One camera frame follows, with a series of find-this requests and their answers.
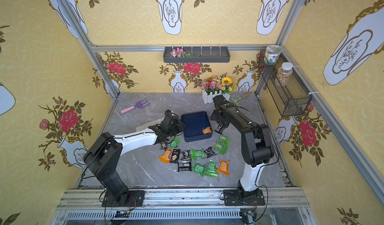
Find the green cookie packet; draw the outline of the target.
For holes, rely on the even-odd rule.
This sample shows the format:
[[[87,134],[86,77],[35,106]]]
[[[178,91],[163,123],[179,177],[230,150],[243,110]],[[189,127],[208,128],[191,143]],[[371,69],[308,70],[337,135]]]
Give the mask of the green cookie packet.
[[[179,147],[179,143],[181,142],[180,138],[175,138],[169,145],[168,147],[171,149],[177,149]]]
[[[191,159],[192,161],[196,161],[198,158],[205,159],[205,152],[203,149],[194,150],[191,149]]]

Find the dark blue storage box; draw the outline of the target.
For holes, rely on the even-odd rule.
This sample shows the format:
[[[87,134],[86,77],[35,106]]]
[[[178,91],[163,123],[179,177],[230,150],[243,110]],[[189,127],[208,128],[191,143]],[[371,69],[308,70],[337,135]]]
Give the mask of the dark blue storage box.
[[[183,132],[185,142],[191,143],[212,137],[213,133],[204,135],[202,132],[207,127],[211,128],[210,120],[205,111],[184,114],[181,119],[185,125]]]

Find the black cookie packet with picture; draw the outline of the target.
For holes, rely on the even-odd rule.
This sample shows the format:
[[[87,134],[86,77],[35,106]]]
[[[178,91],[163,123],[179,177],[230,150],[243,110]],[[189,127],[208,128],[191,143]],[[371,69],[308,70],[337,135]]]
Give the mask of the black cookie packet with picture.
[[[172,154],[171,154],[170,163],[178,164],[179,163],[179,158],[180,158],[180,153],[181,153],[180,149],[174,149],[172,151]]]

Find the green packet cluster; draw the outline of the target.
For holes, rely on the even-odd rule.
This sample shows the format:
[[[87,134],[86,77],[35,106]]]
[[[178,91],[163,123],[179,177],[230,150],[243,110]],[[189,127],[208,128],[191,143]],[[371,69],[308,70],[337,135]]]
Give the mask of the green packet cluster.
[[[220,141],[216,142],[215,150],[218,151],[221,155],[225,155],[228,148],[229,148],[229,145],[227,145],[226,143],[222,143]]]

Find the orange cookie packet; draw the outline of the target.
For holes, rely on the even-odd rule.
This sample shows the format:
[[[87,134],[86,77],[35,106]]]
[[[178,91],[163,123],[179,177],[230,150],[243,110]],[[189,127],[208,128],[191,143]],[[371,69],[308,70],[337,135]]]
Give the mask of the orange cookie packet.
[[[172,152],[173,152],[173,150],[167,149],[165,151],[165,153],[159,157],[159,161],[166,163],[166,164],[169,164],[171,161],[170,156],[171,156]]]

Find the black packet with barcode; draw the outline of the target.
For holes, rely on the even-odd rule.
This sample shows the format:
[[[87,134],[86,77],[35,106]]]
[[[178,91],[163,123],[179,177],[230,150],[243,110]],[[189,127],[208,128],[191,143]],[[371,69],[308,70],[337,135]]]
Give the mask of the black packet with barcode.
[[[184,161],[181,163],[178,163],[178,172],[191,172],[192,171],[192,162],[191,161]]]

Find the green packet front row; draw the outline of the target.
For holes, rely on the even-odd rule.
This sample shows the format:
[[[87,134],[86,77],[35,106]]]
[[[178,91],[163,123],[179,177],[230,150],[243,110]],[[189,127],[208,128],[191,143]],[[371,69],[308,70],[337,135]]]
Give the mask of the green packet front row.
[[[201,177],[204,177],[206,165],[201,165],[198,161],[195,161],[195,166],[192,168],[192,171],[198,173]]]

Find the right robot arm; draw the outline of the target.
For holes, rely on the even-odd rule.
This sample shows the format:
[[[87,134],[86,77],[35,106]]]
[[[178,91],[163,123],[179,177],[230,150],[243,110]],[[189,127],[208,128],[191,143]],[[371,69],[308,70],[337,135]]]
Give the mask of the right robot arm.
[[[260,187],[262,171],[275,156],[269,127],[251,121],[223,95],[214,97],[213,102],[215,109],[211,120],[218,124],[216,132],[221,135],[229,125],[233,125],[241,135],[241,153],[246,165],[239,180],[239,196],[254,195]]]

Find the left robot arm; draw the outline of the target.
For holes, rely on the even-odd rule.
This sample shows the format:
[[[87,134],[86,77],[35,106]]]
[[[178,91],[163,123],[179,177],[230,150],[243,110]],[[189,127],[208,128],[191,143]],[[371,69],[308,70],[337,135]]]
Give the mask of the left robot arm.
[[[185,129],[178,115],[170,110],[160,124],[127,135],[101,134],[83,157],[86,169],[105,187],[104,207],[142,206],[144,191],[130,192],[116,171],[122,155],[156,144],[167,144]]]

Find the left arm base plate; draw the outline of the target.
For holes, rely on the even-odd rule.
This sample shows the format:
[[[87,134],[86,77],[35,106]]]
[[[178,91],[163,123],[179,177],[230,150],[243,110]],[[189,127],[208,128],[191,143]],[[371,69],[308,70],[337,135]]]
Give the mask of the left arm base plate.
[[[123,193],[114,197],[110,192],[106,192],[102,201],[102,207],[141,207],[145,198],[145,191],[131,190],[128,193]]]

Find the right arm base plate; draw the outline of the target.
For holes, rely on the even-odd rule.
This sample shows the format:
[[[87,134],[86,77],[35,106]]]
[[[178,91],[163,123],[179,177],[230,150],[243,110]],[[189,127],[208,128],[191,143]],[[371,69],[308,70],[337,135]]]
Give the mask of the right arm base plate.
[[[224,190],[223,197],[225,206],[264,206],[266,204],[265,196],[260,189],[251,192],[243,190]]]

